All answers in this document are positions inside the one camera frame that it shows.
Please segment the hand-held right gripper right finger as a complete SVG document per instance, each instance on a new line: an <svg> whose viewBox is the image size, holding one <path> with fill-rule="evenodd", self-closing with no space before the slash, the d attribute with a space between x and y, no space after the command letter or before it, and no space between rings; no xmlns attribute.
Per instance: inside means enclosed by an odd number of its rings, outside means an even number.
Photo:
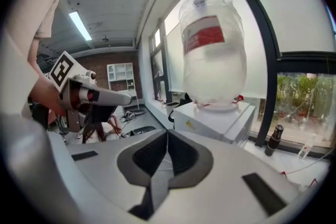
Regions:
<svg viewBox="0 0 336 224"><path fill-rule="evenodd" d="M284 223L299 191L275 169L235 145L170 131L174 177L168 224Z"/></svg>

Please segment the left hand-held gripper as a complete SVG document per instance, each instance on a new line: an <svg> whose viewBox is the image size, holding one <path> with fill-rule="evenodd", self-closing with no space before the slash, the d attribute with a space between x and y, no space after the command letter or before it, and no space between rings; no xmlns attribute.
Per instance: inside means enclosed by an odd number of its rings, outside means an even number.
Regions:
<svg viewBox="0 0 336 224"><path fill-rule="evenodd" d="M99 106L125 106L132 101L127 93L97 89L96 73L84 68L66 51L57 59L48 78L58 90L60 105L65 110L64 131L78 132L83 128L86 113L78 110L82 104L98 101Z"/></svg>

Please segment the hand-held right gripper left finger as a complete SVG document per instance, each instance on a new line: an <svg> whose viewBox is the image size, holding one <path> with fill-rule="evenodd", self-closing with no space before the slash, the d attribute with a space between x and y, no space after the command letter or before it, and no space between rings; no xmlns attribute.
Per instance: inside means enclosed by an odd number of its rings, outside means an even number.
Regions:
<svg viewBox="0 0 336 224"><path fill-rule="evenodd" d="M165 155L165 131L70 146L48 138L61 186L52 195L57 224L169 224L168 210L153 208L148 171Z"/></svg>

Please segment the person's left forearm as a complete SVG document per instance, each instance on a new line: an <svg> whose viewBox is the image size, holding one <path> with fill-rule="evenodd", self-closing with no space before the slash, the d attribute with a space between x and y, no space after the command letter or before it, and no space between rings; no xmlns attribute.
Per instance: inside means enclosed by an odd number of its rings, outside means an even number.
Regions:
<svg viewBox="0 0 336 224"><path fill-rule="evenodd" d="M39 65L37 64L39 39L34 38L31 42L27 61L30 66L37 72L38 80L35 83L30 97L45 107L53 110L60 116L65 116L65 110L61 107L59 102L59 92L53 83L42 73Z"/></svg>

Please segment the white shelf cabinet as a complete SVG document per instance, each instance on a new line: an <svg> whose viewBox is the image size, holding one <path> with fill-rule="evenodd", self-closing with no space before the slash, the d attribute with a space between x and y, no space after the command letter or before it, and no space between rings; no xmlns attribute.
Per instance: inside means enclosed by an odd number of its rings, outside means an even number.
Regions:
<svg viewBox="0 0 336 224"><path fill-rule="evenodd" d="M107 65L107 81L110 90L120 91L131 96L132 101L128 106L136 105L139 109L139 99L131 62Z"/></svg>

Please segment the white waste bin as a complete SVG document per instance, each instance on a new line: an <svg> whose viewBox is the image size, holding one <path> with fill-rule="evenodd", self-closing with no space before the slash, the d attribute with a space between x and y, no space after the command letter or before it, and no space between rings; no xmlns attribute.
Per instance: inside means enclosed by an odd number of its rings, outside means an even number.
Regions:
<svg viewBox="0 0 336 224"><path fill-rule="evenodd" d="M171 112L174 110L175 107L177 107L179 105L178 102L170 102L166 104L166 112L167 115L170 115Z"/></svg>

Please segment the white water dispenser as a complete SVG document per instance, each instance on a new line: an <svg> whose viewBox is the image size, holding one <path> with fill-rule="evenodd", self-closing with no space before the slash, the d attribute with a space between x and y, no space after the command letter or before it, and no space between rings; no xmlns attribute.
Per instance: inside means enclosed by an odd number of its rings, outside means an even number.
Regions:
<svg viewBox="0 0 336 224"><path fill-rule="evenodd" d="M256 107L240 101L226 105L188 103L173 110L174 128L244 147Z"/></svg>

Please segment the dark thermos flask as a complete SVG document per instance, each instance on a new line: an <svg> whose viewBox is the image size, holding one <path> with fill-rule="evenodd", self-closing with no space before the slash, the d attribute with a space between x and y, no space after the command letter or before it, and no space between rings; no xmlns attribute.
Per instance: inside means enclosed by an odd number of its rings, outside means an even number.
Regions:
<svg viewBox="0 0 336 224"><path fill-rule="evenodd" d="M272 156L274 151L278 148L283 131L284 127L281 124L277 124L265 148L265 154L267 156Z"/></svg>

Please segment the long ceiling light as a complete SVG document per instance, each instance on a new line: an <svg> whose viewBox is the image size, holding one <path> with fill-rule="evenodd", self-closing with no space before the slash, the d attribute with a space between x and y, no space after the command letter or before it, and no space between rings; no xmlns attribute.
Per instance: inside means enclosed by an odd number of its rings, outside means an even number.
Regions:
<svg viewBox="0 0 336 224"><path fill-rule="evenodd" d="M69 13L69 17L78 29L78 31L81 33L82 37L84 38L85 41L91 41L92 38L90 34L88 33L86 27L84 26L79 14L77 11Z"/></svg>

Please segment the small clear plastic bottle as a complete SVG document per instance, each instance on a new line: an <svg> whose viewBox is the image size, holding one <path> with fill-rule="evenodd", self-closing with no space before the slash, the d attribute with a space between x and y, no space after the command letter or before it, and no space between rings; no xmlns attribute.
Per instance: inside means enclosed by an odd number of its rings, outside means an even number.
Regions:
<svg viewBox="0 0 336 224"><path fill-rule="evenodd" d="M312 147L314 146L314 141L316 139L316 135L310 137L305 144L303 145L302 149L298 153L298 158L299 159L304 159L307 157L309 152L311 151Z"/></svg>

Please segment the large clear water bottle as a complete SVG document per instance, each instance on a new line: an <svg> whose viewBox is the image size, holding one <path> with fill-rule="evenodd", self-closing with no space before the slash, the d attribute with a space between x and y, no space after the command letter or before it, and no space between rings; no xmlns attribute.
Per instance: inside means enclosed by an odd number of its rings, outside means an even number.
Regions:
<svg viewBox="0 0 336 224"><path fill-rule="evenodd" d="M186 0L179 26L184 91L200 109L234 109L245 86L247 60L242 20L232 0Z"/></svg>

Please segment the black window frame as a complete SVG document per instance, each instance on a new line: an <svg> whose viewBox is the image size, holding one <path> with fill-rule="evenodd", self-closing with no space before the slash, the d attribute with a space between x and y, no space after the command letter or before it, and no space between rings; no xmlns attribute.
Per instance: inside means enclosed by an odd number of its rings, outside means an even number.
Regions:
<svg viewBox="0 0 336 224"><path fill-rule="evenodd" d="M260 29L266 53L267 99L265 115L255 145L262 147L276 104L277 74L279 72L312 72L336 75L336 52L294 51L280 52L275 30L260 0L246 0Z"/></svg>

